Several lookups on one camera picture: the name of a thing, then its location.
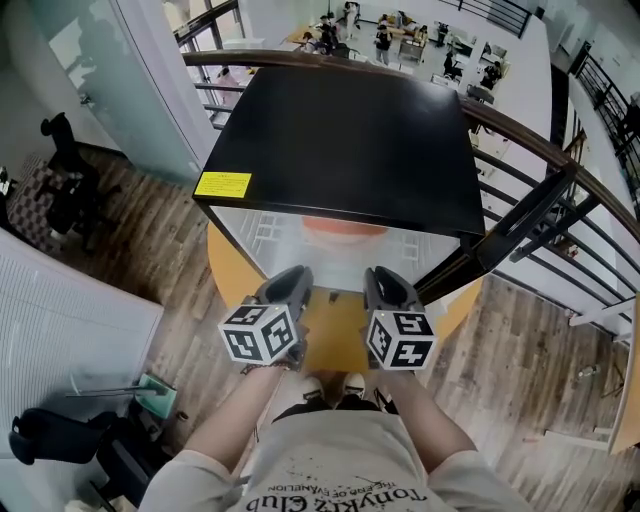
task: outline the white sneaker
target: white sneaker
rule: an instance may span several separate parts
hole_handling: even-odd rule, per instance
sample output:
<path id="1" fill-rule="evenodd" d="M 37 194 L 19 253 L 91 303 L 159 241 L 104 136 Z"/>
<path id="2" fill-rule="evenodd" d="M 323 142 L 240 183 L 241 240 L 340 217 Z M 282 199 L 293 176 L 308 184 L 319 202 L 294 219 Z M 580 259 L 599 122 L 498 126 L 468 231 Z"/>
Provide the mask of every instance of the white sneaker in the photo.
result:
<path id="1" fill-rule="evenodd" d="M 342 397 L 356 395 L 360 400 L 364 399 L 365 383 L 361 373 L 348 373 L 342 383 Z"/>
<path id="2" fill-rule="evenodd" d="M 302 391 L 302 400 L 308 402 L 314 398 L 324 399 L 324 389 L 322 388 L 322 382 L 315 377 L 305 377 L 300 384 L 300 390 Z"/>

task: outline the seated person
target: seated person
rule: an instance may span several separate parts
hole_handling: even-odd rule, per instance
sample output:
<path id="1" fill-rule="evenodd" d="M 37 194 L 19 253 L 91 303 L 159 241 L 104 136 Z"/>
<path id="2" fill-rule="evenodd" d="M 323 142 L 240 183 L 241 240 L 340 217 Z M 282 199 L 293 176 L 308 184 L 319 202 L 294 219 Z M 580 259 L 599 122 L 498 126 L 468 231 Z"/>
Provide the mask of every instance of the seated person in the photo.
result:
<path id="1" fill-rule="evenodd" d="M 302 36 L 302 39 L 305 41 L 304 45 L 302 46 L 302 51 L 304 53 L 314 53 L 318 46 L 318 40 L 313 37 L 311 32 L 305 32 Z"/>
<path id="2" fill-rule="evenodd" d="M 484 78 L 480 82 L 480 85 L 486 87 L 490 91 L 493 90 L 498 80 L 502 78 L 502 72 L 500 71 L 500 63 L 494 62 L 491 66 L 487 66 L 484 70 Z"/>
<path id="3" fill-rule="evenodd" d="M 447 58 L 444 60 L 444 76 L 455 80 L 457 77 L 462 76 L 462 70 L 458 69 L 453 62 L 455 53 L 453 50 L 447 52 Z"/>
<path id="4" fill-rule="evenodd" d="M 422 27 L 420 27 L 420 30 L 416 31 L 415 35 L 413 36 L 413 40 L 416 43 L 419 43 L 420 46 L 426 45 L 427 41 L 429 40 L 429 35 L 427 31 L 428 31 L 427 26 L 422 25 Z"/>

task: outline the orange object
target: orange object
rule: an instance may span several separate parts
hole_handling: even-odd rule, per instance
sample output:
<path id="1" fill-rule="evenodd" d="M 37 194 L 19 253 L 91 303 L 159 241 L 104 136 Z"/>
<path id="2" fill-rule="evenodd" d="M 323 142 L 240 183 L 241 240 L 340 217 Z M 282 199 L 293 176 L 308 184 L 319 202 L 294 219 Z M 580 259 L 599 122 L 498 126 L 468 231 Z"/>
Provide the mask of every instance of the orange object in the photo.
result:
<path id="1" fill-rule="evenodd" d="M 325 231 L 340 235 L 382 235 L 388 231 L 384 226 L 360 224 L 347 220 L 323 219 L 321 217 L 302 217 L 302 224 L 315 231 Z"/>

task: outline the yellow label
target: yellow label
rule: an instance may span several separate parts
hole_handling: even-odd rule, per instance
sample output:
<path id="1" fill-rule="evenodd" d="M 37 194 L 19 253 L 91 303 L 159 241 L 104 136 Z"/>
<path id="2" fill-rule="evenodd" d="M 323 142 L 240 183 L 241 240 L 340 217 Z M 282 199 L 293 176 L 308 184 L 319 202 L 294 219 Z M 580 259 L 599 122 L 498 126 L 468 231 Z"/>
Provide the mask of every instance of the yellow label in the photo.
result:
<path id="1" fill-rule="evenodd" d="M 197 196 L 244 197 L 251 173 L 205 171 L 196 187 Z"/>

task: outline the wooden floor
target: wooden floor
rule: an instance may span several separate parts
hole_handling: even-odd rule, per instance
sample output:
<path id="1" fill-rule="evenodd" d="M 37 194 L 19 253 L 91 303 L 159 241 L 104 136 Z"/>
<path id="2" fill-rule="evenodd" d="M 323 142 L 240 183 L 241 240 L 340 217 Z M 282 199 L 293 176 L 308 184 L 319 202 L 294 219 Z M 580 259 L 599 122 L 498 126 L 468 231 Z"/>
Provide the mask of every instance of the wooden floor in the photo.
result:
<path id="1" fill-rule="evenodd" d="M 122 158 L 92 151 L 85 158 L 103 174 L 104 189 L 122 185 L 107 209 L 121 224 L 93 257 L 69 248 L 62 259 L 164 305 L 147 366 L 178 389 L 177 409 L 189 417 L 168 431 L 179 448 L 238 380 L 216 328 L 225 307 L 207 262 L 206 218 L 189 190 L 155 181 Z M 425 384 L 535 510 L 611 511 L 639 480 L 636 450 L 609 457 L 541 435 L 610 427 L 619 398 L 600 397 L 617 386 L 613 363 L 624 371 L 626 357 L 600 331 L 569 329 L 561 309 L 488 277 Z M 593 364 L 600 373 L 579 380 L 578 371 Z"/>

